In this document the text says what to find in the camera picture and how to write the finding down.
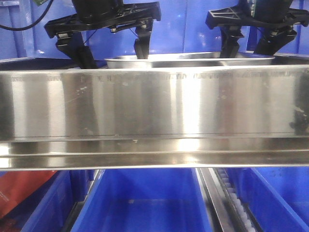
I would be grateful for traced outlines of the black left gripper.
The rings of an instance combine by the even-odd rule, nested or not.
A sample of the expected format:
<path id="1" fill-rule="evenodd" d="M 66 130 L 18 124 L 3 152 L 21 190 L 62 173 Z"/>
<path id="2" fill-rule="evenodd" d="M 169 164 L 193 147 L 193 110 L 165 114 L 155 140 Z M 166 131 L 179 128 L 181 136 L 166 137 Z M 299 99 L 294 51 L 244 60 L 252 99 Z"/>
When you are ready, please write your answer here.
<path id="1" fill-rule="evenodd" d="M 159 2 L 125 4 L 122 0 L 73 0 L 76 14 L 51 20 L 44 28 L 50 38 L 57 36 L 57 49 L 81 69 L 97 69 L 81 31 L 109 28 L 112 33 L 136 28 L 134 50 L 137 59 L 149 56 L 153 21 L 161 20 Z"/>

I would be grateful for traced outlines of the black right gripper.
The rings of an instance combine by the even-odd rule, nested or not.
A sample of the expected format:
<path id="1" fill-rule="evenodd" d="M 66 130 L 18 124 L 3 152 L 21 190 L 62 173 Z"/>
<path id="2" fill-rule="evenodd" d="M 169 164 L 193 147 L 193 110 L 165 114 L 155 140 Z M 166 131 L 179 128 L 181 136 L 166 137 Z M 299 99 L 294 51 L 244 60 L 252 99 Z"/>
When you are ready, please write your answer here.
<path id="1" fill-rule="evenodd" d="M 263 28 L 254 53 L 274 55 L 297 36 L 294 24 L 309 25 L 307 10 L 291 8 L 291 0 L 239 0 L 237 5 L 207 13 L 206 25 L 220 27 L 220 58 L 235 58 L 238 40 L 243 38 L 242 26 Z"/>

